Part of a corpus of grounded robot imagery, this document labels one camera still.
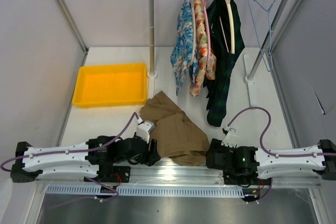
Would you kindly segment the tan brown skirt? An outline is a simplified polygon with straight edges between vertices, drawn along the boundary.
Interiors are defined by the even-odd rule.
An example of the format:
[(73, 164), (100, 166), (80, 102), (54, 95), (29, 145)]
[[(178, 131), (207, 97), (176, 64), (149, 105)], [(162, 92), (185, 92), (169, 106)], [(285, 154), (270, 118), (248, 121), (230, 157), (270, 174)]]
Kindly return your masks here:
[(183, 166), (205, 163), (209, 149), (207, 135), (163, 91), (146, 101), (140, 117), (154, 123), (155, 130), (150, 136), (157, 141), (161, 158), (170, 158)]

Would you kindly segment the blue wire hanger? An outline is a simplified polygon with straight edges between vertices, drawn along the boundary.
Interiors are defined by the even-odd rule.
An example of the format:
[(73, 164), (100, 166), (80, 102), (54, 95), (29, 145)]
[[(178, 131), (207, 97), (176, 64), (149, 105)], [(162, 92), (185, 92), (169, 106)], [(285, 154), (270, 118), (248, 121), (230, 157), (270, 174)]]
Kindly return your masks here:
[[(273, 55), (272, 55), (272, 48), (273, 48), (273, 33), (274, 33), (274, 28), (276, 27), (278, 21), (276, 21), (276, 16), (273, 19), (271, 19), (271, 11), (274, 7), (274, 4), (276, 3), (277, 0), (273, 0), (269, 6), (263, 6), (258, 0), (247, 0), (248, 3), (248, 8), (250, 12), (250, 17), (253, 23), (253, 28), (255, 32), (255, 36), (257, 39), (257, 45), (259, 48), (259, 53), (258, 57), (264, 62), (264, 65), (266, 67), (266, 70), (268, 72), (272, 72), (274, 69), (274, 60), (273, 60)], [(261, 9), (265, 14), (265, 17), (267, 18), (267, 33), (265, 35), (265, 38), (263, 42), (260, 41), (259, 39), (259, 32), (256, 26), (255, 22), (255, 15), (252, 10), (252, 6), (257, 6), (259, 9)]]

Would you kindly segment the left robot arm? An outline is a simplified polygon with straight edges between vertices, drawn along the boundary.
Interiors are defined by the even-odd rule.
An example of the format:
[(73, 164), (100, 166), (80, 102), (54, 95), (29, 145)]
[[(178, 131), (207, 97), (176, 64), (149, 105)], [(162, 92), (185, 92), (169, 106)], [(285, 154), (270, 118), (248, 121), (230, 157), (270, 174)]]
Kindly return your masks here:
[(55, 148), (34, 148), (19, 142), (15, 156), (10, 169), (15, 183), (76, 179), (128, 183), (131, 165), (152, 166), (161, 159), (157, 141), (137, 135), (125, 139), (102, 135), (78, 145)]

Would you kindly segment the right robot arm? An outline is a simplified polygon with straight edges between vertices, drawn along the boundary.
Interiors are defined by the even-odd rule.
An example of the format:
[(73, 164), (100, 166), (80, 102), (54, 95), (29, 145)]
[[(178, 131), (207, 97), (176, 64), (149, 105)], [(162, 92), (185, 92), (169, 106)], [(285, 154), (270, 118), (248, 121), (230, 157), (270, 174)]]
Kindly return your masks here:
[(264, 150), (253, 146), (234, 147), (212, 139), (206, 166), (223, 172), (226, 184), (255, 185), (274, 177), (308, 176), (335, 180), (335, 144), (320, 140), (317, 145), (287, 150)]

